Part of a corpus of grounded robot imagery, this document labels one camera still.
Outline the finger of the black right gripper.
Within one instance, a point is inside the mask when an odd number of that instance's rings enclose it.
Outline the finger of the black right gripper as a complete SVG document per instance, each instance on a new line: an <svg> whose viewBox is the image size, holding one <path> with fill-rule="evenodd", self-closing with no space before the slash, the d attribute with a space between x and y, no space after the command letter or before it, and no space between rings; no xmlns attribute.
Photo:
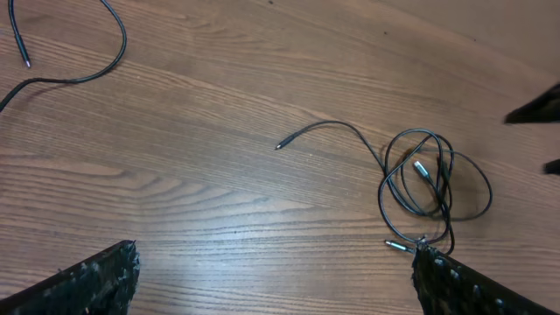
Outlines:
<svg viewBox="0 0 560 315"><path fill-rule="evenodd" d="M558 123L559 84L505 116L504 123Z"/></svg>
<svg viewBox="0 0 560 315"><path fill-rule="evenodd" d="M550 161L543 165L542 171L544 174L560 174L560 159Z"/></svg>

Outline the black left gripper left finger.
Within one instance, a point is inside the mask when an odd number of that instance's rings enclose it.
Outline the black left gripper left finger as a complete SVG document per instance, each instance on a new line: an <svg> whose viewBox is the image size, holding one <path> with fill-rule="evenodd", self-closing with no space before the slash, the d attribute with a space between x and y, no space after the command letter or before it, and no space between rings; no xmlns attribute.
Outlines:
<svg viewBox="0 0 560 315"><path fill-rule="evenodd" d="M127 315L137 291L139 253L119 241L53 276L1 300L1 313Z"/></svg>

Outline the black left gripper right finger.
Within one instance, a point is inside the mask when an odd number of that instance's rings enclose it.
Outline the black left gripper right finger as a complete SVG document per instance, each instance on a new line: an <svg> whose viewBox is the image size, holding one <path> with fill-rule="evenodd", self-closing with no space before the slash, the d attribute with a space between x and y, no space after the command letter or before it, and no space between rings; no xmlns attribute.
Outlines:
<svg viewBox="0 0 560 315"><path fill-rule="evenodd" d="M425 315L557 315L425 241L416 244L412 269Z"/></svg>

